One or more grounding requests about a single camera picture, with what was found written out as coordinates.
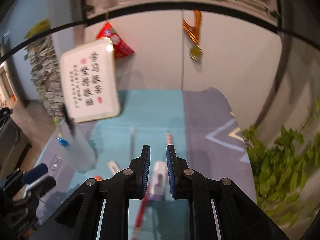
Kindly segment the grey slim pen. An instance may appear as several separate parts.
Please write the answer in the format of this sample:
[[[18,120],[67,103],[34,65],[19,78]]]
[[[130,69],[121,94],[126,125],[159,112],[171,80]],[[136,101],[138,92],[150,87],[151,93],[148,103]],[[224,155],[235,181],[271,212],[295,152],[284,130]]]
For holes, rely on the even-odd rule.
[[[131,128],[130,133],[130,161],[134,158],[134,148],[135,148],[135,128]]]

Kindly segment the white correction tape dispenser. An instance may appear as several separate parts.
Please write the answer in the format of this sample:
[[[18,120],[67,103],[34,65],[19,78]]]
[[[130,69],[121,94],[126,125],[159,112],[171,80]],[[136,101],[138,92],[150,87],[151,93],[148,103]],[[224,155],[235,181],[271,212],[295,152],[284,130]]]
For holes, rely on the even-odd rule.
[[[153,166],[151,180],[148,186],[148,199],[150,201],[163,201],[165,199],[168,181],[167,163],[157,161]]]

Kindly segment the red pencil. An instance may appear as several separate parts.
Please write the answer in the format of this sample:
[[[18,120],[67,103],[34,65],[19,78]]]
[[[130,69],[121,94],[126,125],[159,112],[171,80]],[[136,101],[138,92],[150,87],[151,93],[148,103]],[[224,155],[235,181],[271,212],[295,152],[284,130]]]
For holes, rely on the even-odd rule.
[[[132,235],[131,235],[131,240],[137,240],[139,237],[139,232],[140,232],[142,224],[143,224],[144,212],[147,207],[148,200],[149,200],[149,186],[147,187],[147,191],[144,195],[144,198],[142,199],[142,201],[140,203],[138,215],[135,220],[135,226],[133,227],[133,231],[132,231]]]

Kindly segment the blue pen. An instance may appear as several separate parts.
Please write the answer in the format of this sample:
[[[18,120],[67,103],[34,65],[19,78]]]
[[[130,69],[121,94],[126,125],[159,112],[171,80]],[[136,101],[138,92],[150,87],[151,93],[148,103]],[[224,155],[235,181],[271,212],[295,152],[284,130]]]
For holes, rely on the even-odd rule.
[[[59,142],[59,144],[62,147],[68,147],[69,146],[69,142],[66,139],[63,139],[63,138],[60,138],[60,137],[57,137],[56,139],[57,139],[57,141]]]

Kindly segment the red white checkered pen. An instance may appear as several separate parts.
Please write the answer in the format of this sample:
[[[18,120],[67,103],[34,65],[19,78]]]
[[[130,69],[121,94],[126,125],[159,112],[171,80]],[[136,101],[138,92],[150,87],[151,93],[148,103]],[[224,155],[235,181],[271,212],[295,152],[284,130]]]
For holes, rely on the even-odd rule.
[[[167,145],[173,144],[173,137],[172,137],[171,133],[166,134],[166,142],[167,142]]]

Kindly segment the white eraser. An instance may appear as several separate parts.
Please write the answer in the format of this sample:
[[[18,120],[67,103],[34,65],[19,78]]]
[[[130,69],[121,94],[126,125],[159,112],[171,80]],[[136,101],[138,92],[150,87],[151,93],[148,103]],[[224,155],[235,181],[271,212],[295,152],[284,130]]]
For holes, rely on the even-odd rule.
[[[120,171],[120,168],[118,167],[118,165],[114,161],[109,161],[107,163],[107,165],[113,175],[115,175],[116,173],[118,173]]]

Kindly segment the orange marker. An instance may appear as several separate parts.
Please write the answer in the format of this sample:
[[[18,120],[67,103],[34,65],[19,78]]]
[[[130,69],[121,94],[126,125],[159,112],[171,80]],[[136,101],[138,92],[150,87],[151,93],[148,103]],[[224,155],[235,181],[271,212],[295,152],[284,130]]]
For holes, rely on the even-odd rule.
[[[103,178],[101,178],[100,176],[94,176],[94,178],[97,180],[97,181],[102,181]]]

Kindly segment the framed calligraphy sign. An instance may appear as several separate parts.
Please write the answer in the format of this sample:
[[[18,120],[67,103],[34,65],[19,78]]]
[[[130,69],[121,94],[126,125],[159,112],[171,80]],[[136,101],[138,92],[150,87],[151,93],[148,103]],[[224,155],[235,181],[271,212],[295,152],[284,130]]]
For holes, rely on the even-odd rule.
[[[111,39],[101,38],[66,51],[59,64],[65,106],[75,123],[120,114]]]

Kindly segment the green potted plant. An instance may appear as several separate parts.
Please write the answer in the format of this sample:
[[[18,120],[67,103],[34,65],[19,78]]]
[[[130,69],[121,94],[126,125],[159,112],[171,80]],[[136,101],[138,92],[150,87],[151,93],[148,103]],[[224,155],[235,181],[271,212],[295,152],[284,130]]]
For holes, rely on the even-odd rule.
[[[302,199],[310,172],[319,167],[319,133],[301,153],[296,151],[305,143],[303,133],[307,127],[318,120],[319,101],[316,101],[301,128],[281,126],[272,147],[266,147],[258,139],[255,126],[242,133],[253,171],[257,205],[277,225],[292,227],[304,218],[312,222],[319,211],[319,204]]]

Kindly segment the red hanging charm bag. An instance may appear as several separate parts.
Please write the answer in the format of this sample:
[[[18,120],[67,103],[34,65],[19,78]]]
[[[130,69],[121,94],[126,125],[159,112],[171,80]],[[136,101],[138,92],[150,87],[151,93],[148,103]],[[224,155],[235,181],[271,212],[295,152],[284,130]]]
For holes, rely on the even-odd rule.
[[[110,22],[106,22],[100,29],[96,39],[109,38],[114,47],[114,58],[122,59],[135,53],[135,51],[127,45],[127,43],[118,35]]]

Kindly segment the tall stack of papers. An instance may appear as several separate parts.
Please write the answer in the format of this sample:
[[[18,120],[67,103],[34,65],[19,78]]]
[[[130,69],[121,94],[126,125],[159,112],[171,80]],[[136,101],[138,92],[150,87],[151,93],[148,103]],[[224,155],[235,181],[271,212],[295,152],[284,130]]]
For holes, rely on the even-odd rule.
[[[31,65],[31,81],[48,115],[62,117],[64,97],[61,89],[60,67],[50,35],[29,44],[26,48]]]

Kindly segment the gold medal with ribbon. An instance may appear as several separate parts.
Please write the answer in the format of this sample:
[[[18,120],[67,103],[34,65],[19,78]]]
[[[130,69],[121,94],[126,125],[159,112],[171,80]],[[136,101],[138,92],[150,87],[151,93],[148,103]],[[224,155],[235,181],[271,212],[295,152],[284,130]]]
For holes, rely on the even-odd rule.
[[[200,61],[203,56],[203,51],[200,48],[200,31],[202,23],[202,13],[199,10],[193,10],[194,25],[191,26],[186,20],[183,20],[183,30],[189,36],[193,46],[190,49],[190,57],[194,61]]]

